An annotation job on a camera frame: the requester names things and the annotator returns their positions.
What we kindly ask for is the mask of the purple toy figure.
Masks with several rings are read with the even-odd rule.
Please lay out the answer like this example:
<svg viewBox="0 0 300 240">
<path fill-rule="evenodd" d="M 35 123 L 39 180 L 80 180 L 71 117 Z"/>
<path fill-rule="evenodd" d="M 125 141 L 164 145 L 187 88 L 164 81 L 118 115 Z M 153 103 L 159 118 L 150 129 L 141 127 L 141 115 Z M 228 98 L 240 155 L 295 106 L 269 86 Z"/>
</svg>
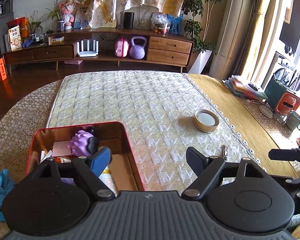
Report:
<svg viewBox="0 0 300 240">
<path fill-rule="evenodd" d="M 90 132 L 79 130 L 68 141 L 68 148 L 71 150 L 71 155 L 76 157 L 85 156 L 91 157 L 98 151 L 99 141 Z"/>
</svg>

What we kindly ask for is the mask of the pink notepad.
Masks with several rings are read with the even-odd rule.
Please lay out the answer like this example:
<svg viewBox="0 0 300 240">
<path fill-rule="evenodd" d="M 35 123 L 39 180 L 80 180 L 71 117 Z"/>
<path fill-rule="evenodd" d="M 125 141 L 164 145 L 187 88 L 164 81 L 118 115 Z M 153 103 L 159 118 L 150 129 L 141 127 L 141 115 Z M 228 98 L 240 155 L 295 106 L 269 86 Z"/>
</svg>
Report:
<svg viewBox="0 0 300 240">
<path fill-rule="evenodd" d="M 68 148 L 68 141 L 54 142 L 52 147 L 53 157 L 64 157 L 70 155 L 71 155 L 71 150 Z"/>
</svg>

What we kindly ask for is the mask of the white yellow cream jar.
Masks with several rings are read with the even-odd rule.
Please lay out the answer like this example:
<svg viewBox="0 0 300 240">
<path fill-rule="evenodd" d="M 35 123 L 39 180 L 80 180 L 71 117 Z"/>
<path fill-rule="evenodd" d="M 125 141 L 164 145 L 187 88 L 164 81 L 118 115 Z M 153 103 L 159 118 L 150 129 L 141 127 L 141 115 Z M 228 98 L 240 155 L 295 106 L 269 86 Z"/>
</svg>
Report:
<svg viewBox="0 0 300 240">
<path fill-rule="evenodd" d="M 115 180 L 111 174 L 111 170 L 109 166 L 106 166 L 106 168 L 102 171 L 102 173 L 99 176 L 99 179 L 115 194 L 115 196 L 118 195 L 118 188 L 117 184 L 115 183 Z"/>
</svg>

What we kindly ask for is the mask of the metal nail clipper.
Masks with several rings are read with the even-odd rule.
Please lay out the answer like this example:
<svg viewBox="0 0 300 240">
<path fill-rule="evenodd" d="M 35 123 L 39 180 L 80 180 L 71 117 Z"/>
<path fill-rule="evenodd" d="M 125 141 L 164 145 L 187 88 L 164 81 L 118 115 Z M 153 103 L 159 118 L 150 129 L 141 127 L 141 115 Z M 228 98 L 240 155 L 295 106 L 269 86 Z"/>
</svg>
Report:
<svg viewBox="0 0 300 240">
<path fill-rule="evenodd" d="M 228 159 L 228 146 L 223 145 L 223 159 L 227 160 Z"/>
</svg>

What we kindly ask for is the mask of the red metal tin box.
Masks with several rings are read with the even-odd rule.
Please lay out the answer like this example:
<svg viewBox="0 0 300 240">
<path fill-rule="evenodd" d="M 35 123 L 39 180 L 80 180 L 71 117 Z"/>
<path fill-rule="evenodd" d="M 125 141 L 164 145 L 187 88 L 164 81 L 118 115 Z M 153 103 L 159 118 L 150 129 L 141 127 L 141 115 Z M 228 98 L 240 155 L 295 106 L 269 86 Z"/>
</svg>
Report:
<svg viewBox="0 0 300 240">
<path fill-rule="evenodd" d="M 86 157 L 97 175 L 102 167 L 109 168 L 118 190 L 144 190 L 127 132 L 119 121 L 39 129 L 31 142 L 25 174 L 46 157 L 69 164 L 77 156 Z"/>
</svg>

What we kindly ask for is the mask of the yellow woven table runner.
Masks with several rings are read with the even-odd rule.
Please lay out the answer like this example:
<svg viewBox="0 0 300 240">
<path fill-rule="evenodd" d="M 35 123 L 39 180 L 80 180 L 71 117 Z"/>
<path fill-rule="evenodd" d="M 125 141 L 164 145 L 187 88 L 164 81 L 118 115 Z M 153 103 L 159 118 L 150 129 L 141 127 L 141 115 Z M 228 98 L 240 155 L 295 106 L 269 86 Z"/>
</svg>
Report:
<svg viewBox="0 0 300 240">
<path fill-rule="evenodd" d="M 290 162 L 268 158 L 268 152 L 278 148 L 277 144 L 221 81 L 199 74 L 187 74 L 187 77 L 202 89 L 217 105 L 218 110 L 223 112 L 223 116 L 229 119 L 235 131 L 242 135 L 242 139 L 253 150 L 254 157 L 261 161 L 261 166 L 269 174 L 298 178 L 299 175 Z"/>
</svg>

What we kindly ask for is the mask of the stack of books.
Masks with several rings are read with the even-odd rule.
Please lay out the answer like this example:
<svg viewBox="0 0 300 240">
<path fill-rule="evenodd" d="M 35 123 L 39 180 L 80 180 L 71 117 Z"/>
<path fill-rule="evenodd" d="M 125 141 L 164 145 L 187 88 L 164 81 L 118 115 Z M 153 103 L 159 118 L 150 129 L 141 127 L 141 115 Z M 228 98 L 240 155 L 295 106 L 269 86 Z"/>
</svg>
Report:
<svg viewBox="0 0 300 240">
<path fill-rule="evenodd" d="M 227 80 L 222 80 L 222 82 L 235 96 L 257 101 L 263 101 L 268 98 L 262 88 L 257 87 L 240 75 L 232 75 Z"/>
</svg>

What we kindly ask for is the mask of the teal orange toaster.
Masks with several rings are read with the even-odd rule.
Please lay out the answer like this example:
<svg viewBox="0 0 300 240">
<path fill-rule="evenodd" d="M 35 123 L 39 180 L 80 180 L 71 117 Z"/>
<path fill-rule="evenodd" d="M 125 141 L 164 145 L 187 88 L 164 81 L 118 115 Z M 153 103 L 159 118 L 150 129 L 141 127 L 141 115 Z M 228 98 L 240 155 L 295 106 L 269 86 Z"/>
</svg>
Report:
<svg viewBox="0 0 300 240">
<path fill-rule="evenodd" d="M 290 109 L 296 111 L 300 106 L 300 98 L 296 93 L 275 78 L 271 78 L 264 92 L 266 102 L 277 114 L 288 113 Z"/>
</svg>

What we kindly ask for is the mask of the white wifi router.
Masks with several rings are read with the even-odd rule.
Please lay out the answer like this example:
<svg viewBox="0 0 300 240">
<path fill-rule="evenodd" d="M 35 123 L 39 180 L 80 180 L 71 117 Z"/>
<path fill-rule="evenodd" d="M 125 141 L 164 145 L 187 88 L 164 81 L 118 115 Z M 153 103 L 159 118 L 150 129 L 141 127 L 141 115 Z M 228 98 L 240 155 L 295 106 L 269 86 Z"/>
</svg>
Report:
<svg viewBox="0 0 300 240">
<path fill-rule="evenodd" d="M 99 42 L 97 40 L 77 41 L 78 57 L 96 57 L 99 51 Z"/>
</svg>

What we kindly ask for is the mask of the purple kettlebell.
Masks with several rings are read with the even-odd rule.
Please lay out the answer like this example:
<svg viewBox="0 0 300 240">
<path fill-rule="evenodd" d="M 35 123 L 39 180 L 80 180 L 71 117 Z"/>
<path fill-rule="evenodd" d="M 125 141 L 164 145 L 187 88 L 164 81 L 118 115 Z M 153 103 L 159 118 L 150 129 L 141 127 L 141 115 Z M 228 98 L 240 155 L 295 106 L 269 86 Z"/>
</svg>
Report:
<svg viewBox="0 0 300 240">
<path fill-rule="evenodd" d="M 135 40 L 142 40 L 143 45 L 137 45 L 135 44 Z M 129 50 L 129 55 L 133 59 L 141 60 L 145 57 L 145 46 L 147 44 L 147 38 L 143 36 L 133 36 L 131 38 L 131 48 Z"/>
</svg>

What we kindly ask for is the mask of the pink toy bag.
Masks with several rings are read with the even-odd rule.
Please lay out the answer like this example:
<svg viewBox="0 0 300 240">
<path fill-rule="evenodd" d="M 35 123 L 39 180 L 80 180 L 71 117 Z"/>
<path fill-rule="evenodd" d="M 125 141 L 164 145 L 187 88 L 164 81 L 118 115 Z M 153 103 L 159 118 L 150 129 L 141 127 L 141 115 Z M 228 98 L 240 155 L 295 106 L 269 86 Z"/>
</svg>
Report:
<svg viewBox="0 0 300 240">
<path fill-rule="evenodd" d="M 126 57 L 129 50 L 129 42 L 125 38 L 120 38 L 115 44 L 115 56 Z"/>
</svg>

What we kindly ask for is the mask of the wooden TV cabinet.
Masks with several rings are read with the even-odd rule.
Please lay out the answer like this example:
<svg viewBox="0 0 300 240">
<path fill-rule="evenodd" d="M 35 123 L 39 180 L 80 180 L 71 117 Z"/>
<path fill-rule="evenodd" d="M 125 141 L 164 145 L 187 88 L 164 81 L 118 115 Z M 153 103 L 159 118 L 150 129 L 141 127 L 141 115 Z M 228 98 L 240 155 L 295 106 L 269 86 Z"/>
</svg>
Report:
<svg viewBox="0 0 300 240">
<path fill-rule="evenodd" d="M 97 28 L 97 29 L 72 29 L 60 33 L 64 41 L 51 45 L 31 45 L 3 54 L 7 66 L 14 64 L 27 64 L 37 62 L 60 61 L 115 61 L 142 62 L 149 64 L 163 64 L 187 68 L 191 59 L 193 42 L 182 35 L 160 34 L 152 30 L 122 29 L 122 28 Z M 115 43 L 120 38 L 125 38 L 131 47 L 133 36 L 147 38 L 145 57 L 141 60 L 133 59 L 129 54 L 126 57 L 115 56 Z M 77 41 L 97 40 L 99 51 L 96 57 L 78 57 Z"/>
</svg>

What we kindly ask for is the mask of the black cylindrical speaker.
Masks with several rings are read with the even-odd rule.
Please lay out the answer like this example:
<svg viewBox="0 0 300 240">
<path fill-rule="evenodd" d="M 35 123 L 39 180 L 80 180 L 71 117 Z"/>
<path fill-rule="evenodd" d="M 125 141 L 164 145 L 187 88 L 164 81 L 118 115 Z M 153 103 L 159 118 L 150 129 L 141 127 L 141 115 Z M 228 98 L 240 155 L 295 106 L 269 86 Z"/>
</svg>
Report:
<svg viewBox="0 0 300 240">
<path fill-rule="evenodd" d="M 123 28 L 124 29 L 132 29 L 134 24 L 134 13 L 133 12 L 125 12 L 123 15 Z"/>
</svg>

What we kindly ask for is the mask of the pink doll figure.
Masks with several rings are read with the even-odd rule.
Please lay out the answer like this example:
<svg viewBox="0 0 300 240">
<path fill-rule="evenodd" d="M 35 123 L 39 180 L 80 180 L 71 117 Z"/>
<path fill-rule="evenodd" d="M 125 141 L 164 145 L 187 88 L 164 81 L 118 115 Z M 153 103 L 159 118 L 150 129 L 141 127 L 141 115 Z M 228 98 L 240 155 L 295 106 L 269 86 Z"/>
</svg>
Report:
<svg viewBox="0 0 300 240">
<path fill-rule="evenodd" d="M 79 3 L 79 0 L 65 0 L 65 2 L 62 2 L 59 5 L 62 15 L 61 19 L 64 21 L 64 30 L 70 30 L 72 28 L 72 23 L 75 20 L 72 13 L 77 3 Z"/>
</svg>

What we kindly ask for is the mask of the potted green tree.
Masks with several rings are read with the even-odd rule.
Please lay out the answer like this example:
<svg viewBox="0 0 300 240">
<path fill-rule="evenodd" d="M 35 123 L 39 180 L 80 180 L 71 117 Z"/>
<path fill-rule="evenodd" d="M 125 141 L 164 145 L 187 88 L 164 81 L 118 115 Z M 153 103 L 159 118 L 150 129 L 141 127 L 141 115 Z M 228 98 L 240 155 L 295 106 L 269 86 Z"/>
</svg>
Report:
<svg viewBox="0 0 300 240">
<path fill-rule="evenodd" d="M 184 0 L 181 12 L 185 16 L 184 33 L 193 42 L 189 73 L 200 74 L 212 55 L 214 44 L 206 37 L 214 7 L 222 0 Z"/>
</svg>

